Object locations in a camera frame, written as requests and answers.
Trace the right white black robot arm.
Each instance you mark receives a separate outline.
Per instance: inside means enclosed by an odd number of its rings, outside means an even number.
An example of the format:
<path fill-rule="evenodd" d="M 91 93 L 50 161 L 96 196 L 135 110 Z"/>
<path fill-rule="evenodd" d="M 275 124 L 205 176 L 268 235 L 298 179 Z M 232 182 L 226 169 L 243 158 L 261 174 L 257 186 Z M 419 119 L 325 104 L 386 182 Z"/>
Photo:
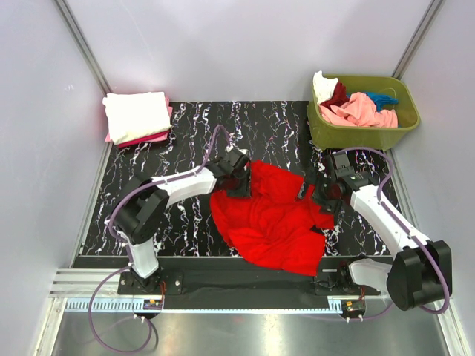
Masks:
<path fill-rule="evenodd" d="M 387 293 L 402 311 L 421 308 L 442 314 L 452 294 L 452 255 L 443 240 L 432 241 L 414 227 L 383 193 L 366 171 L 357 172 L 347 150 L 329 154 L 325 171 L 310 167 L 298 193 L 303 198 L 313 189 L 311 199 L 323 212 L 337 216 L 348 205 L 361 215 L 379 235 L 393 259 L 379 263 L 369 257 L 355 257 L 338 267 L 337 285 L 346 294 L 362 286 Z"/>

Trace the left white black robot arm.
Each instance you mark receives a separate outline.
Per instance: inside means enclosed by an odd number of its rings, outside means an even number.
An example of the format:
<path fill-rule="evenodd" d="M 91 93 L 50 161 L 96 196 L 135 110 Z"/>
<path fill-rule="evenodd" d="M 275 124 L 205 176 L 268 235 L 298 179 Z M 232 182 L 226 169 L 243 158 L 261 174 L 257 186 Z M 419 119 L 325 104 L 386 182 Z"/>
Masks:
<path fill-rule="evenodd" d="M 247 150 L 228 148 L 224 157 L 181 174 L 148 179 L 133 178 L 109 219 L 109 232 L 125 244 L 134 285 L 143 293 L 160 286 L 159 262 L 153 237 L 167 208 L 192 197 L 223 192 L 231 198 L 248 198 L 250 158 Z"/>

